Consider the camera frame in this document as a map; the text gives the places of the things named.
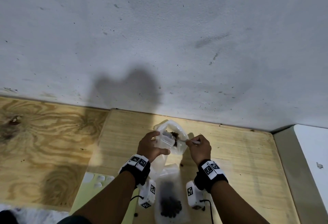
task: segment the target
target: person's right arm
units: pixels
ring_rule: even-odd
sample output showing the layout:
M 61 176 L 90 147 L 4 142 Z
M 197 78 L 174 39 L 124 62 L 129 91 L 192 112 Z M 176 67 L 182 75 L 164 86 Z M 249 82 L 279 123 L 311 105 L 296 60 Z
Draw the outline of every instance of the person's right arm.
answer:
M 191 158 L 198 165 L 205 159 L 211 159 L 211 145 L 203 136 L 198 135 L 191 140 L 200 141 L 195 145 L 187 141 Z M 226 181 L 217 181 L 211 188 L 211 196 L 223 224 L 268 224 Z

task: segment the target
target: black cable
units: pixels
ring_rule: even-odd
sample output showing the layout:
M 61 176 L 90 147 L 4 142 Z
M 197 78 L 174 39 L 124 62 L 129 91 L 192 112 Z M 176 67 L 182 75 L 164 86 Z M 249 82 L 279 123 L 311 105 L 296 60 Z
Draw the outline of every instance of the black cable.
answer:
M 132 200 L 133 200 L 134 198 L 136 198 L 136 197 L 140 197 L 141 199 L 144 198 L 144 197 L 142 197 L 141 195 L 136 195 L 136 196 L 132 197 L 130 201 L 132 201 Z
M 211 204 L 211 201 L 210 200 L 200 200 L 200 202 L 209 202 L 210 203 L 210 210 L 211 210 L 211 219 L 212 219 L 212 224 L 214 224 L 214 221 L 213 221 L 213 214 L 212 214 L 212 204 Z

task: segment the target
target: dark sleeve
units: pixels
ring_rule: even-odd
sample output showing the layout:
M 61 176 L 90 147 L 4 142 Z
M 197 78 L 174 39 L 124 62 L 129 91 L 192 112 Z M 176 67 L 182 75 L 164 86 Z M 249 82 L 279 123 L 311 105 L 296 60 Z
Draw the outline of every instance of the dark sleeve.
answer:
M 87 218 L 79 215 L 68 216 L 57 224 L 92 224 Z

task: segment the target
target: transparent plastic bag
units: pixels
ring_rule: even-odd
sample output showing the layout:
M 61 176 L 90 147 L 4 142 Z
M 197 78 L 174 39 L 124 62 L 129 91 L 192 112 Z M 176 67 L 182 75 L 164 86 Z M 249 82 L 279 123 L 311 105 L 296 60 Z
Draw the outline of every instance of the transparent plastic bag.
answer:
M 156 180 L 154 211 L 156 224 L 182 224 L 190 221 L 185 187 L 177 164 L 165 166 Z
M 186 148 L 187 148 L 186 143 L 178 140 L 176 142 L 176 146 L 175 146 L 174 137 L 170 132 L 166 131 L 167 128 L 176 132 L 178 134 L 179 140 L 187 140 L 188 139 L 188 135 L 186 134 L 186 132 L 182 129 L 182 127 L 178 123 L 176 123 L 173 120 L 168 120 L 161 125 L 155 126 L 154 129 L 156 131 L 159 131 L 160 134 L 156 137 L 154 146 L 159 147 L 159 148 L 169 149 L 171 151 L 171 154 L 182 155 L 186 151 Z M 167 155 L 159 155 L 150 164 L 149 177 L 152 180 L 156 180 L 159 177 L 159 175 L 161 174 L 161 172 L 165 166 L 166 159 L 167 159 Z
M 166 129 L 170 128 L 173 132 L 176 132 L 178 134 L 178 140 L 175 144 L 174 137 L 171 133 L 167 132 Z M 181 140 L 187 140 L 188 135 L 187 133 L 182 129 L 182 127 L 176 123 L 173 120 L 168 120 L 165 123 L 161 124 L 160 126 L 157 127 L 156 131 L 160 132 L 160 135 L 157 136 L 156 142 L 165 142 L 165 143 L 173 143 L 173 146 L 170 148 L 171 154 L 175 155 L 182 155 L 186 149 L 187 145 L 185 142 L 182 142 Z

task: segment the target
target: person's left hand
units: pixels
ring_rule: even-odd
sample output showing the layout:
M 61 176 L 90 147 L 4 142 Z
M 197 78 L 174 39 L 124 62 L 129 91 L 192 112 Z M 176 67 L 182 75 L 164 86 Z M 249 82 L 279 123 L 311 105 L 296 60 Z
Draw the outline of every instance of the person's left hand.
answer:
M 156 137 L 159 135 L 159 131 L 151 131 L 147 133 L 139 142 L 138 146 L 138 155 L 145 156 L 149 162 L 153 162 L 155 158 L 157 158 L 159 155 L 169 155 L 170 150 L 168 149 L 161 149 L 158 147 L 154 147 L 154 140 L 152 140 L 153 137 Z

